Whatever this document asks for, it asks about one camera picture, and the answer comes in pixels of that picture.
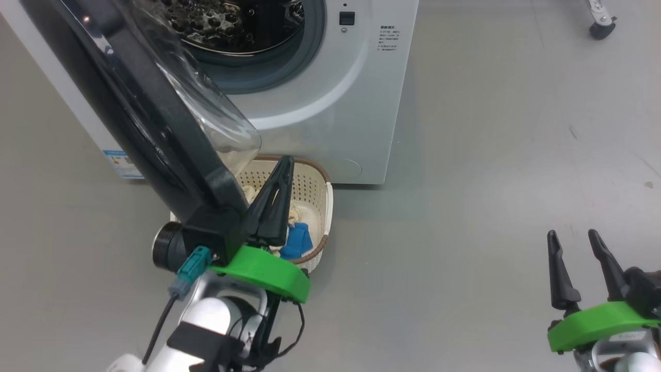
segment caster wheel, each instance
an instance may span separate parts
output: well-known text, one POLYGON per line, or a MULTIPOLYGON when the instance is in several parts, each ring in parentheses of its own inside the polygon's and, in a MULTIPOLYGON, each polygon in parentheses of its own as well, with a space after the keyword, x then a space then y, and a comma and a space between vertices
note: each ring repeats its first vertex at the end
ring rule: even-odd
POLYGON ((606 36, 610 35, 613 30, 615 30, 615 23, 611 23, 608 26, 602 26, 595 22, 590 26, 590 35, 592 35, 594 40, 603 40, 606 36))

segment black cable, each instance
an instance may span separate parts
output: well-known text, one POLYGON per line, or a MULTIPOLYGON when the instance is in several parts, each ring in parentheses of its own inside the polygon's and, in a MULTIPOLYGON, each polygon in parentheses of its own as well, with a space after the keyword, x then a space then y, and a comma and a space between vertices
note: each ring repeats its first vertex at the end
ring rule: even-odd
MULTIPOLYGON (((298 344, 298 341, 301 340, 301 337, 302 337, 302 335, 303 335, 303 330, 305 329, 305 315, 303 315, 303 307, 301 306, 301 304, 296 304, 296 305, 298 305, 298 313, 301 315, 301 328, 298 330, 298 336, 296 336, 296 341, 294 341, 291 345, 289 345, 289 346, 288 346, 285 350, 283 350, 281 353, 279 353, 278 355, 276 355, 275 357, 273 357, 273 359, 271 359, 270 361, 267 361, 266 363, 264 363, 264 365, 257 366, 257 367, 255 367, 255 369, 253 369, 253 370, 251 370, 251 371, 245 371, 245 372, 260 372, 260 371, 263 371, 264 368, 266 368, 266 366, 267 366, 268 364, 270 364, 271 362, 273 362, 274 360, 276 360, 276 359, 279 358, 279 357, 283 357, 283 356, 287 355, 287 353, 289 353, 289 352, 294 348, 294 346, 296 346, 296 344, 298 344)), ((227 333, 227 335, 230 335, 230 334, 232 333, 232 330, 234 329, 234 327, 235 327, 235 326, 239 323, 239 321, 240 321, 241 319, 243 319, 244 317, 245 317, 245 316, 242 316, 242 317, 240 317, 236 322, 234 322, 234 324, 232 325, 232 327, 229 329, 229 332, 227 333)), ((239 334, 239 337, 241 337, 241 334, 243 333, 243 327, 244 327, 244 326, 245 326, 245 324, 241 327, 241 333, 239 334)), ((241 357, 235 357, 235 359, 238 359, 238 360, 241 361, 241 362, 246 361, 245 359, 243 359, 243 358, 241 358, 241 357)))
POLYGON ((303 315, 303 307, 301 306, 301 304, 297 304, 297 305, 298 305, 298 313, 301 315, 301 328, 298 330, 298 336, 296 336, 296 341, 294 341, 291 345, 289 345, 285 350, 282 350, 282 353, 279 353, 273 359, 287 355, 287 353, 290 352, 293 349, 293 347, 296 346, 296 344, 298 344, 298 341, 301 340, 301 336, 303 335, 303 330, 305 329, 305 316, 303 315))
MULTIPOLYGON (((255 316, 255 315, 261 316, 262 319, 264 319, 264 316, 261 315, 261 314, 259 314, 258 312, 257 312, 257 313, 254 313, 254 314, 246 314, 246 315, 242 315, 239 319, 237 319, 236 322, 234 322, 234 324, 232 324, 232 327, 230 327, 229 332, 227 333, 227 335, 228 335, 228 336, 231 336, 231 335, 232 335, 232 331, 234 331, 234 327, 236 327, 237 324, 238 324, 240 321, 242 321, 243 319, 245 319, 247 316, 249 316, 249 317, 253 317, 253 316, 255 316)), ((239 340, 241 339, 241 335, 243 334, 243 330, 245 329, 245 326, 246 326, 246 323, 244 323, 244 324, 241 326, 241 331, 239 332, 239 337, 238 337, 237 339, 239 339, 239 340)))
POLYGON ((145 351, 145 357, 142 358, 142 364, 147 365, 147 362, 149 361, 149 357, 151 356, 151 352, 154 351, 154 346, 156 346, 156 340, 158 340, 159 334, 161 333, 161 328, 163 328, 165 319, 167 318, 167 315, 170 312, 170 310, 172 310, 172 306, 175 304, 176 299, 177 299, 177 295, 176 294, 172 295, 170 297, 170 300, 168 300, 167 305, 165 305, 165 308, 163 309, 163 313, 161 314, 159 322, 156 323, 156 329, 154 329, 154 334, 151 335, 151 341, 149 341, 149 346, 147 346, 147 351, 145 351))

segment plastic basket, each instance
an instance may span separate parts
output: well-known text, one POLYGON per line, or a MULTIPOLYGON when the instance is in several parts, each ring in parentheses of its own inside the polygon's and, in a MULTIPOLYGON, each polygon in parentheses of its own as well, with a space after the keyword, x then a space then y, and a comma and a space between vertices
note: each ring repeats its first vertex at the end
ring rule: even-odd
MULTIPOLYGON (((241 186, 260 189, 280 160, 280 156, 258 156, 237 177, 241 186)), ((332 185, 326 171, 311 160, 296 158, 293 169, 292 202, 301 212, 301 221, 308 225, 313 249, 303 257, 290 260, 301 269, 312 272, 323 254, 332 222, 332 185)))

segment white washing machine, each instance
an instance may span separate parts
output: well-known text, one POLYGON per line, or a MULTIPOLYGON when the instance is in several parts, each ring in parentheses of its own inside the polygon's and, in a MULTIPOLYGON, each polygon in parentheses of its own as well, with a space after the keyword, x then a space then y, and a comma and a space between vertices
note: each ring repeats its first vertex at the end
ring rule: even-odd
MULTIPOLYGON (((3 0, 0 11, 118 173, 139 177, 130 161, 118 161, 122 149, 105 129, 107 119, 42 37, 57 34, 56 12, 37 14, 47 4, 3 0)), ((261 153, 315 160, 335 183, 385 181, 418 0, 163 0, 159 6, 260 132, 261 153)))

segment blue label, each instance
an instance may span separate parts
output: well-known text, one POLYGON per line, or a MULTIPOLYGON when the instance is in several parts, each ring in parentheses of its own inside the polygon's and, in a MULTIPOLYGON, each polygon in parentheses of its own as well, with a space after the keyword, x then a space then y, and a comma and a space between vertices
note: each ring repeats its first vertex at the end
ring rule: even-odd
POLYGON ((122 178, 143 179, 133 161, 121 150, 103 150, 103 154, 110 160, 112 167, 122 178))

